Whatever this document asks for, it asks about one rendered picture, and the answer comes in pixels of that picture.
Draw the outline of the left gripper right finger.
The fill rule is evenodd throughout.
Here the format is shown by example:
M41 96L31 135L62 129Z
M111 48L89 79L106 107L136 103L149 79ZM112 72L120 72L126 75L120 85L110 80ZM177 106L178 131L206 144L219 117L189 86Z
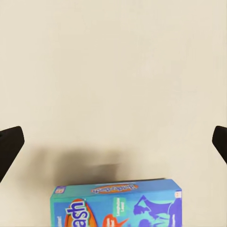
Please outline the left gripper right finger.
M227 128L216 126L212 143L227 164Z

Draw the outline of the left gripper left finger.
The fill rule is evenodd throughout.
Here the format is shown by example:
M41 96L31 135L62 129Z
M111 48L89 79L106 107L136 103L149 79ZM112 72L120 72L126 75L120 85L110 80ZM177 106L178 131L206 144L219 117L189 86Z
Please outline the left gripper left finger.
M0 131L0 183L25 143L21 126Z

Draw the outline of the board game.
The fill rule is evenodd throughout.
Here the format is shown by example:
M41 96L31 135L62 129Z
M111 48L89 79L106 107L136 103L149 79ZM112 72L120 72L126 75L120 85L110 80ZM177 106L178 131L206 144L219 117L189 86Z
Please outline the board game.
M51 227L182 227L182 189L172 180L56 186Z

